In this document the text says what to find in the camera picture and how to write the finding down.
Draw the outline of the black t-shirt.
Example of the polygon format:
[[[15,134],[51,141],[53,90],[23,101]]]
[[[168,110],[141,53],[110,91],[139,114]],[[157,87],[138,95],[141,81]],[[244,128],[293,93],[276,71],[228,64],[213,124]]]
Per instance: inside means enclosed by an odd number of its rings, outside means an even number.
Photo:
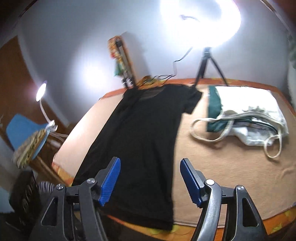
[[[121,170],[104,212],[135,225],[171,230],[176,136],[182,115],[191,114],[201,97],[195,87],[177,84],[126,90],[73,184],[94,177],[118,157]]]

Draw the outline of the grey striped trouser leg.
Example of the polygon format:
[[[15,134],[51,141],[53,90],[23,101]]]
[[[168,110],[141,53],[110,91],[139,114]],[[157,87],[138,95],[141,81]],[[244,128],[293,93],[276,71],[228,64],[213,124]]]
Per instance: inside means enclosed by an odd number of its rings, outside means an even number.
[[[39,193],[52,193],[55,187],[56,186],[49,181],[41,181],[37,184]]]

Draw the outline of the beige blanket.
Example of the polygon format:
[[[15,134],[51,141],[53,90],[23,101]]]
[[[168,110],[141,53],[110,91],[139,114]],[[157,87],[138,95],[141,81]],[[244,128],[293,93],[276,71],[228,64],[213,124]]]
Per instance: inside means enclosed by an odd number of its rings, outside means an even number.
[[[268,219],[295,204],[295,113],[283,94],[267,86],[276,99],[288,125],[281,154],[268,159],[262,147],[244,145],[236,137],[226,137],[217,143],[203,143],[189,131],[191,122],[207,114],[208,86],[193,113],[184,114],[175,144],[173,202],[174,221],[178,225],[195,226],[201,210],[191,201],[180,174],[180,161],[188,158],[207,178],[222,186],[243,185],[254,201],[261,218]],[[60,150],[52,166],[67,184],[71,184],[91,144],[122,99],[123,89],[107,93],[81,118]]]

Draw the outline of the dark green folded cloth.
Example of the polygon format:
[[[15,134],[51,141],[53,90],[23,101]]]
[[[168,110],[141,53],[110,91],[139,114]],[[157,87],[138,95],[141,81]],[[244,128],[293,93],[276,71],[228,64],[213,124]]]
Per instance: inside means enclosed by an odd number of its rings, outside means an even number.
[[[210,86],[208,89],[208,118],[216,119],[222,111],[222,102],[220,92],[229,91],[229,86]],[[229,120],[217,120],[207,123],[207,132],[218,133],[227,130],[228,134],[231,132],[232,125]]]

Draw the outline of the white canvas tote bag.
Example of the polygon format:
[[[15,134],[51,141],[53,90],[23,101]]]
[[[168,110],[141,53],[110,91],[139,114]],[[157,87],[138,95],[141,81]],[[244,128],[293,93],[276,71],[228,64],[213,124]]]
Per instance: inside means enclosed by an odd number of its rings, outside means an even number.
[[[277,158],[282,151],[282,140],[288,136],[287,121],[278,102],[269,90],[229,86],[229,91],[220,92],[222,111],[216,118],[198,118],[191,123],[191,136],[203,142],[220,142],[227,136],[236,136],[247,146],[263,147],[268,158]],[[195,125],[203,121],[214,122],[228,120],[231,132],[218,132],[215,139],[206,139],[197,135]]]

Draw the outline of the leopard print cloth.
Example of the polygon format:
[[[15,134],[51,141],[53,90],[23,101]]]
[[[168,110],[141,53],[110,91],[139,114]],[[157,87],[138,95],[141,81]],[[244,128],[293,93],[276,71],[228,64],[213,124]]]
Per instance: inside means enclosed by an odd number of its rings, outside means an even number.
[[[33,160],[33,155],[44,139],[47,131],[41,129],[31,134],[13,153],[12,162],[17,168],[26,168]]]

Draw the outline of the orange floral bed sheet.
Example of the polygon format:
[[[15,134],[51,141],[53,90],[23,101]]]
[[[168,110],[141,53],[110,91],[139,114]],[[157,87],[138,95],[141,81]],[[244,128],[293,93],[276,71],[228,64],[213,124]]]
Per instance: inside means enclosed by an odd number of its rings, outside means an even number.
[[[270,86],[242,80],[229,79],[227,81],[231,86],[248,86],[266,90],[268,90],[266,87]],[[197,89],[201,84],[205,84],[209,87],[210,85],[222,85],[223,81],[218,78],[201,79],[197,85]],[[282,234],[285,235],[290,226],[295,224],[295,204],[293,205],[292,209],[286,210],[274,217],[265,219],[263,224],[267,234],[271,235],[269,237],[277,237],[277,235]],[[196,228],[196,225],[186,226],[174,223],[172,230],[156,230],[153,228],[133,225],[113,216],[107,216],[106,221],[104,221],[104,225],[107,225],[104,226],[105,230],[110,228],[108,231],[110,240],[191,240]]]

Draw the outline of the blue plastic chair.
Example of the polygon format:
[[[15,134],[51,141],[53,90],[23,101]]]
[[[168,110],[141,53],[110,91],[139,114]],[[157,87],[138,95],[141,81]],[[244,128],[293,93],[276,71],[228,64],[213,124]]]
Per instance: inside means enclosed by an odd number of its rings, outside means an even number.
[[[34,132],[39,131],[41,129],[45,129],[45,137],[41,141],[41,144],[37,147],[37,150],[34,152],[32,159],[36,158],[40,150],[42,149],[45,141],[49,135],[49,129],[46,128],[47,124],[37,124],[32,120],[29,120],[25,116],[21,114],[16,114],[9,124],[6,127],[6,135],[8,136],[8,140],[13,147],[13,150],[16,151],[21,144],[29,138]]]

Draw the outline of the green striped white pillow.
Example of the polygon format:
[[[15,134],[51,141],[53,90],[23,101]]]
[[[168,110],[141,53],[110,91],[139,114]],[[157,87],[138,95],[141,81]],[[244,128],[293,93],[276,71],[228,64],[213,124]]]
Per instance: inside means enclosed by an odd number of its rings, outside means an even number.
[[[291,102],[295,108],[296,101],[296,57],[295,57],[295,38],[291,34],[288,34],[288,72],[287,72],[287,84],[291,97]]]

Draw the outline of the colourful wall figurine plaque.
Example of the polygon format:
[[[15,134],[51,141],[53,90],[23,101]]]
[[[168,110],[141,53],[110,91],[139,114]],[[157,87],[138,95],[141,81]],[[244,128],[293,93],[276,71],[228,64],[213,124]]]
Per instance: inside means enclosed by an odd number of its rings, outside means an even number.
[[[132,87],[132,83],[131,83],[130,80],[127,79],[127,77],[125,76],[125,73],[124,73],[125,68],[124,68],[124,66],[123,66],[123,62],[122,62],[122,60],[121,60],[121,57],[120,57],[120,55],[119,55],[119,51],[117,50],[117,47],[116,47],[116,44],[115,44],[115,41],[116,41],[117,39],[122,40],[122,42],[123,42],[123,47],[124,47],[124,50],[125,50],[125,54],[126,54],[127,59],[128,59],[128,61],[129,61],[129,65],[130,65],[130,67],[131,67],[131,69],[132,69],[132,63],[131,63],[131,61],[130,61],[130,58],[129,58],[129,56],[128,56],[127,49],[126,49],[126,47],[125,47],[125,45],[124,45],[124,41],[123,41],[123,39],[122,39],[121,36],[115,36],[115,37],[109,39],[109,40],[108,40],[108,49],[109,49],[109,52],[110,52],[110,56],[111,56],[111,58],[115,60],[115,76],[119,76],[119,77],[121,77],[121,78],[122,78],[123,85],[125,86],[125,88],[128,89],[128,88]]]

